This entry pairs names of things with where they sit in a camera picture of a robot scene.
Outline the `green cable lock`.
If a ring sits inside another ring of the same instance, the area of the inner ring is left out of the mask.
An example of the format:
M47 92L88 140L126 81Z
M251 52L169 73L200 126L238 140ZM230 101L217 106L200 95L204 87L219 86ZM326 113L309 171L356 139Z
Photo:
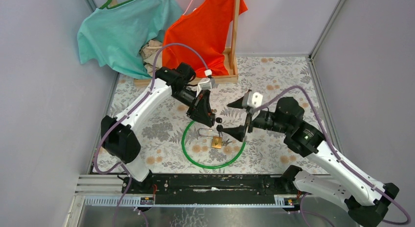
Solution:
M221 149L211 148L211 139L197 136L197 130L200 128L207 129L191 121L184 129L180 141L183 154L191 164L202 170L223 170L231 167L242 156L246 140L234 143L229 136L223 135L223 141L230 139L232 143L222 146Z

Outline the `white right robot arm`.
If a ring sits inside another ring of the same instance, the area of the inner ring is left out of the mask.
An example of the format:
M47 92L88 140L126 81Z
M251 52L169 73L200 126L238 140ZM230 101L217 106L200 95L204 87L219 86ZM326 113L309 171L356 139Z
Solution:
M316 163L335 179L326 181L291 165L280 181L285 193L299 190L323 198L345 210L363 227L376 227L384 221L399 192L396 185L374 179L343 156L319 129L303 120L304 109L294 98L280 98L274 112L254 113L261 101L261 94L248 91L229 103L232 108L247 111L246 121L234 128L218 126L217 130L239 141L255 128L284 134L283 142L291 151Z

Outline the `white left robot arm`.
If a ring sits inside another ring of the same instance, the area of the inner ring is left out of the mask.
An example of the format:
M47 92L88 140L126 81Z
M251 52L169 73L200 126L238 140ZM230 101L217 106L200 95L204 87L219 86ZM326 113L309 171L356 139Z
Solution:
M212 127L215 114L210 107L210 90L215 85L211 70L206 70L208 77L191 90L189 82L196 73L193 68L181 63L177 68L162 67L155 72L155 79L145 88L133 103L115 117L105 116L101 121L101 146L125 166L134 179L133 187L139 193L151 189L152 181L148 177L150 169L139 157L141 144L135 131L143 126L154 110L165 100L174 98L188 107L187 117L191 120Z

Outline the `brass padlock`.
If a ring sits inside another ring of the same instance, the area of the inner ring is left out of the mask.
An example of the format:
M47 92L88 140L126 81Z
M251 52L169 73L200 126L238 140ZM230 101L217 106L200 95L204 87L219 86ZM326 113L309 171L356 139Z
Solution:
M197 136L201 138L211 139L211 148L222 148L223 136L221 132L217 132L213 129L200 128L197 130Z

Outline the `silver keys bunch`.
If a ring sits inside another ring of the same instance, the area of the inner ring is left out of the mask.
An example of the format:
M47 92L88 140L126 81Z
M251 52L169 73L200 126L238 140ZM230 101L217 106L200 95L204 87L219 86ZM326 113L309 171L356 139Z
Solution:
M232 143L232 141L230 139L227 139L226 141L222 141L222 146L227 146L230 143Z

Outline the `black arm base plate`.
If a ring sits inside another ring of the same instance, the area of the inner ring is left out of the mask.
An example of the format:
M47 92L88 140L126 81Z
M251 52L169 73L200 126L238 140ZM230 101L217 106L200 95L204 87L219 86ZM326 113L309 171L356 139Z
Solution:
M168 200L190 201L242 201L254 197L281 196L296 199L302 192L293 182L278 175L230 174L152 174L144 181L123 178L122 192L149 195Z

